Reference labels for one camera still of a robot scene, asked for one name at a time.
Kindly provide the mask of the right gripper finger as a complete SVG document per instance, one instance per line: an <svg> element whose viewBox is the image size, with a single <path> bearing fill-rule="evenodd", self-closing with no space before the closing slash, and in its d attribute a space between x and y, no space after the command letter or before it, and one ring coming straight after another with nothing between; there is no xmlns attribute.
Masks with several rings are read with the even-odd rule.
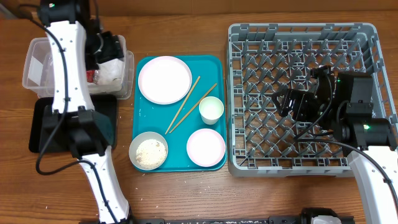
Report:
<svg viewBox="0 0 398 224"><path fill-rule="evenodd" d="M281 117L286 117L288 114L288 106L286 105L285 93L274 93L272 101Z"/></svg>
<svg viewBox="0 0 398 224"><path fill-rule="evenodd" d="M303 90L298 90L294 88L289 88L288 86L282 86L278 89L278 94L280 95L286 95L288 93L295 93L295 94L301 94L303 93Z"/></svg>

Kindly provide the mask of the white napkin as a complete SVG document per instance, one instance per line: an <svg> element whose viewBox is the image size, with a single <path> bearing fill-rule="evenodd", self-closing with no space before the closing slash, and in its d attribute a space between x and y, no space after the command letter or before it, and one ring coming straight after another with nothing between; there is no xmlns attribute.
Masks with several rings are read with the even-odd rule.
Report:
<svg viewBox="0 0 398 224"><path fill-rule="evenodd" d="M110 85L116 80L120 80L123 71L123 61L113 59L98 64L98 70L94 77L94 83L97 85Z"/></svg>

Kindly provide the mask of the red snack wrapper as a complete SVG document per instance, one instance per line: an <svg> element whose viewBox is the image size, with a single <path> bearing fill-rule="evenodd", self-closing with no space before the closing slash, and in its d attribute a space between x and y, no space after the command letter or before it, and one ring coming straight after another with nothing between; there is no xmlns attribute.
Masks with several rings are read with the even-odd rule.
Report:
<svg viewBox="0 0 398 224"><path fill-rule="evenodd" d="M93 83L94 82L94 77L95 77L95 71L94 70L88 70L86 72L86 79L88 83Z"/></svg>

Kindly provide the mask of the wooden chopstick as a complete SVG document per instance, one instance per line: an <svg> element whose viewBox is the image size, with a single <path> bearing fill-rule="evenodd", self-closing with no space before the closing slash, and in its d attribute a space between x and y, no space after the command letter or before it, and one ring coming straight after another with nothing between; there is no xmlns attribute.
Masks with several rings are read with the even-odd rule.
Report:
<svg viewBox="0 0 398 224"><path fill-rule="evenodd" d="M167 128L165 134L167 134L167 133L169 132L169 130L171 129L173 123L175 122L175 120L177 119L177 117L178 117L178 115L180 114L181 110L183 109L183 107L184 107L185 103L187 102L188 98L190 97L192 91L195 89L195 87L196 87L198 81L200 80L200 78L201 78L201 76L198 76L198 78L197 78L196 81L194 82L193 86L191 87L191 89L190 89L189 92L187 93L185 99L183 100L183 103L180 105L180 107L179 107L178 111L176 112L176 114L175 114L173 120L172 120L171 123L169 124L169 126L168 126L168 128Z"/></svg>
<svg viewBox="0 0 398 224"><path fill-rule="evenodd" d="M207 97L211 91L217 86L217 83L215 83L200 99L197 101L194 106L181 118L181 120L169 131L171 134L189 115L190 113L200 104L200 102Z"/></svg>

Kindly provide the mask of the white paper cup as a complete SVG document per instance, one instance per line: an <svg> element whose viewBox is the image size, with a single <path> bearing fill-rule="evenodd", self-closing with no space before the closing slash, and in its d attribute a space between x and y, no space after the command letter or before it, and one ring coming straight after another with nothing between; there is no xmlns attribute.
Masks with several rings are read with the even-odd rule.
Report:
<svg viewBox="0 0 398 224"><path fill-rule="evenodd" d="M199 112L205 124L215 124L224 113L223 102L215 96L207 96L199 104Z"/></svg>

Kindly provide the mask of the large white pink plate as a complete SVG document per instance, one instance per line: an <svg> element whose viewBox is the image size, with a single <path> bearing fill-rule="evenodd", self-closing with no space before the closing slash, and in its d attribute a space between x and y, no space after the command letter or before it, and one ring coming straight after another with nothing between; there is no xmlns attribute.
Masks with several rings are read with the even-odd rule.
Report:
<svg viewBox="0 0 398 224"><path fill-rule="evenodd" d="M149 60L138 75L141 94L150 102L169 105L180 101L190 90L192 73L181 59L161 56Z"/></svg>

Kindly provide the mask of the small white pink plate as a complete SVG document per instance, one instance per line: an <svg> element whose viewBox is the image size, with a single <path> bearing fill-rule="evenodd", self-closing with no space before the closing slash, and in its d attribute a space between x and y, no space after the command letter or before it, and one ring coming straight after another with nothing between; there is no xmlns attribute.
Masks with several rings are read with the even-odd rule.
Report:
<svg viewBox="0 0 398 224"><path fill-rule="evenodd" d="M203 128L195 131L187 141L189 159L200 167L217 165L226 152L226 144L220 133Z"/></svg>

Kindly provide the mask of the grey bowl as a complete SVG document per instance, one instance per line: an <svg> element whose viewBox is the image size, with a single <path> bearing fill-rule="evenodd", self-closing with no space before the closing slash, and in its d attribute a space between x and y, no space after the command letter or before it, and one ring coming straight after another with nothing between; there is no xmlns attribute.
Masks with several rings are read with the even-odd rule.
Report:
<svg viewBox="0 0 398 224"><path fill-rule="evenodd" d="M129 146L129 158L136 169L151 171L159 168L168 156L164 137L156 132L137 135Z"/></svg>

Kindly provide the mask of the pile of rice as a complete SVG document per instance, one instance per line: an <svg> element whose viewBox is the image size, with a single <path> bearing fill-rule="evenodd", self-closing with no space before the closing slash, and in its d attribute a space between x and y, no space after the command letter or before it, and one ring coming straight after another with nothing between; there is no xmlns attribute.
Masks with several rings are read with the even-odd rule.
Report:
<svg viewBox="0 0 398 224"><path fill-rule="evenodd" d="M148 139L140 143L136 151L136 161L145 169L156 169L167 157L165 145L156 140Z"/></svg>

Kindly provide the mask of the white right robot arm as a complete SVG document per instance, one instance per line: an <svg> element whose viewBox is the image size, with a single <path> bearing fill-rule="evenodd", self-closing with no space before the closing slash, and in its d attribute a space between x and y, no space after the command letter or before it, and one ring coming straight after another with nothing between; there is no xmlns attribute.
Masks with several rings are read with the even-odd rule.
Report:
<svg viewBox="0 0 398 224"><path fill-rule="evenodd" d="M314 92L284 88L272 95L281 117L308 122L297 142L334 144L357 181L368 223L397 223L397 139L391 121L373 117L368 73L313 68Z"/></svg>

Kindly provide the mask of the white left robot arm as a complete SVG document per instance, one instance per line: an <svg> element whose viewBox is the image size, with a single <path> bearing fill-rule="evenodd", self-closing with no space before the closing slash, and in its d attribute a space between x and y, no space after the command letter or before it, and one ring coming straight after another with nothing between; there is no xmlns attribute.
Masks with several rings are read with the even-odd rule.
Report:
<svg viewBox="0 0 398 224"><path fill-rule="evenodd" d="M95 196L99 222L127 223L131 210L111 157L116 128L109 116L96 111L86 78L88 67L122 58L121 44L102 32L89 1L41 1L37 12L38 26L51 45L55 86L52 107L43 117L36 171L51 175L80 165ZM53 172L41 170L41 159L54 147L70 151L75 161Z"/></svg>

